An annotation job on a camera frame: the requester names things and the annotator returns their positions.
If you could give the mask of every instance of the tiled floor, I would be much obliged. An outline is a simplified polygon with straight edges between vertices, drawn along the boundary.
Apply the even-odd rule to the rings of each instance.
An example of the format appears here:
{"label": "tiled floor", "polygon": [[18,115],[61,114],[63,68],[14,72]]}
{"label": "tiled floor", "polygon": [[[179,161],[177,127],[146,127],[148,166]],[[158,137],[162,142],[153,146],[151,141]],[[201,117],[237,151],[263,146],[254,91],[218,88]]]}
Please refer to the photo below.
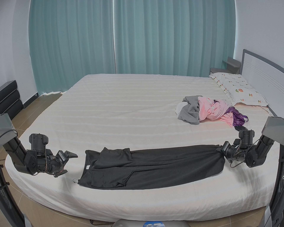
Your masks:
{"label": "tiled floor", "polygon": [[[26,109],[23,109],[13,120],[14,127],[18,131],[20,137],[23,132],[33,123],[33,121],[54,101],[56,101],[62,94],[50,94],[37,98]],[[6,158],[7,153],[0,147],[0,159]],[[5,167],[3,173],[6,181],[10,182],[9,189],[18,204],[19,208],[25,213],[34,227],[87,227],[96,226],[96,224],[106,224],[105,227],[110,227],[108,222],[94,221],[93,225],[90,224],[89,219],[75,217],[61,213],[44,207],[31,199],[29,199],[22,190],[16,186],[8,175]],[[215,220],[202,221],[202,222],[188,222],[191,227],[257,227],[264,213],[264,207],[253,211],[248,211],[230,217],[224,217]],[[0,212],[0,226],[10,227],[3,214]]]}

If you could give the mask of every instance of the purple clothing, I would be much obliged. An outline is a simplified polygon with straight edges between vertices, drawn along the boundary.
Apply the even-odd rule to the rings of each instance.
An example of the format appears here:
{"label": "purple clothing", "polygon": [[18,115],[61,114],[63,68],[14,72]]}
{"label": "purple clothing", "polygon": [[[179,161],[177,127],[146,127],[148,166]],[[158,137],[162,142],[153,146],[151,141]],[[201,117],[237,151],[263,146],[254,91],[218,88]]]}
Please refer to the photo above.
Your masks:
{"label": "purple clothing", "polygon": [[246,115],[241,114],[238,110],[236,110],[235,107],[229,107],[226,111],[226,113],[232,112],[233,113],[233,126],[242,126],[245,122],[248,122],[249,119]]}

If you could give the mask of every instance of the bed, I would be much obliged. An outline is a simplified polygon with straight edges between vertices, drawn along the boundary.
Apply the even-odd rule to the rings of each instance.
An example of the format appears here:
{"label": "bed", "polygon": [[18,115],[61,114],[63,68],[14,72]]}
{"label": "bed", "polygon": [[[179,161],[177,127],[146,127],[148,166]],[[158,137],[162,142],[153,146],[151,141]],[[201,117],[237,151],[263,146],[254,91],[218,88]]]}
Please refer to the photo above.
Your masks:
{"label": "bed", "polygon": [[[168,188],[97,190],[73,182],[82,175],[87,149],[140,150],[223,144],[225,140],[232,143],[238,138],[238,131],[219,120],[205,120],[199,125],[178,120],[175,107],[190,95],[227,99],[211,78],[87,75],[50,105],[20,137],[29,149],[31,133],[45,134],[49,137],[47,148],[53,153],[68,150],[78,154],[77,159],[70,159],[65,166],[68,173],[58,178],[19,173],[9,156],[5,166],[32,200],[88,219],[209,220],[266,206],[276,179],[278,143],[273,145],[262,166],[250,169],[243,164],[232,169],[226,161],[218,175]],[[245,126],[253,129],[255,138],[259,138],[272,112],[260,106],[237,104],[235,107],[249,117]]]}

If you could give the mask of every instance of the curtain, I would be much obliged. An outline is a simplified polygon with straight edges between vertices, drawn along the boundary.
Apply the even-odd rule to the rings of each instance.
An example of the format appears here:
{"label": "curtain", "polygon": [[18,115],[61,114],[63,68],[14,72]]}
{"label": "curtain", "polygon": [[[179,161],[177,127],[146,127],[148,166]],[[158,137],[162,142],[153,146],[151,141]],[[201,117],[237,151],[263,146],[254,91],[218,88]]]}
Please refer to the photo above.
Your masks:
{"label": "curtain", "polygon": [[117,73],[207,77],[233,57],[234,0],[114,0]]}
{"label": "curtain", "polygon": [[87,74],[116,73],[112,0],[31,0],[30,56],[38,93]]}

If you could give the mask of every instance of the baseboard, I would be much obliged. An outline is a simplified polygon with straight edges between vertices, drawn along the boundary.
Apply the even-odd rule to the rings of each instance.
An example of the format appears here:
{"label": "baseboard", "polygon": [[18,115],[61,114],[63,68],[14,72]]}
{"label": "baseboard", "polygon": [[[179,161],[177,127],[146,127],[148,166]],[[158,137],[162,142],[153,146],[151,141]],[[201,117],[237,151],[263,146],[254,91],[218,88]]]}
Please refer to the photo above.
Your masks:
{"label": "baseboard", "polygon": [[30,97],[30,99],[24,103],[24,105],[23,105],[24,109],[26,109],[28,107],[28,105],[30,105],[34,100],[36,100],[37,97],[38,97],[38,93],[36,93],[32,97]]}

